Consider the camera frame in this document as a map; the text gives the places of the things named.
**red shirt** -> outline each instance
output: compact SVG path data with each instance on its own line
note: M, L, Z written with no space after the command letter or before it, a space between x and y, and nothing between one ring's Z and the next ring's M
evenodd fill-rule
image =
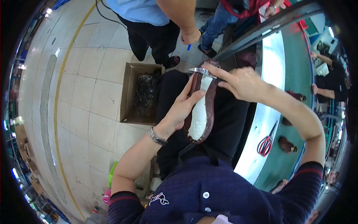
M259 8L261 8L264 4L267 2L270 2L270 0L250 0L250 9L245 10L244 12L237 14L232 11L231 5L226 0L220 0L221 4L224 6L224 8L231 14L236 16L239 19L247 18L250 16L253 16Z

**red stripe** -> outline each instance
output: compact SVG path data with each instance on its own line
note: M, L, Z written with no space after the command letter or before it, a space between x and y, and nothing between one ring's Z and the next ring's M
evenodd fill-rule
M138 198L136 197L131 197L131 196L126 196L126 197L118 197L118 198L115 198L113 200L110 201L110 205L116 201L119 201L119 200L124 200L124 199L132 199L132 200L135 200L135 201L139 201Z
M319 171L318 169L314 169L314 168L305 169L305 170L300 170L299 172L297 172L297 173L295 174L295 176L297 176L298 174L301 174L301 173L311 173L311 172L314 172L314 173L319 174L320 177L322 178L322 172Z

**brown shoe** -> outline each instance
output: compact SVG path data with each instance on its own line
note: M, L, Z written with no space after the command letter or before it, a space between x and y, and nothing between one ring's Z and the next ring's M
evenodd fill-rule
M303 102L307 100L307 97L301 93L295 93L293 91L286 91L286 93L290 94L291 96L293 96L295 99Z
M283 123L285 126L292 126L291 122L289 122L289 120L287 120L285 117L282 118L282 123Z
M297 152L297 146L289 142L286 137L281 136L279 138L279 145L285 153Z

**embroidered logo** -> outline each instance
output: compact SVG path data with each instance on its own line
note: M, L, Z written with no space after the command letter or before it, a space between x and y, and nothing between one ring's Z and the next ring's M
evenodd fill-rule
M167 205L169 204L169 201L165 199L165 195L163 194L163 192L159 193L158 195L156 196L153 196L151 199L150 199L150 202L148 204L148 206L150 206L150 203L152 203L153 201L156 201L156 200L160 200L160 203L162 205Z

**blue shirt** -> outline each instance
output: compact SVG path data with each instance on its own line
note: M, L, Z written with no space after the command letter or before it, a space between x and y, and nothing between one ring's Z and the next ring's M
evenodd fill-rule
M146 209L134 193L113 194L108 218L111 224L197 223L204 216L223 214L232 223L301 224L316 204L322 173L319 163L305 163L273 195L255 188L223 161L216 167L208 157L194 157L163 181Z
M157 5L156 0L106 0L108 6L121 17L136 23L164 26L169 18Z

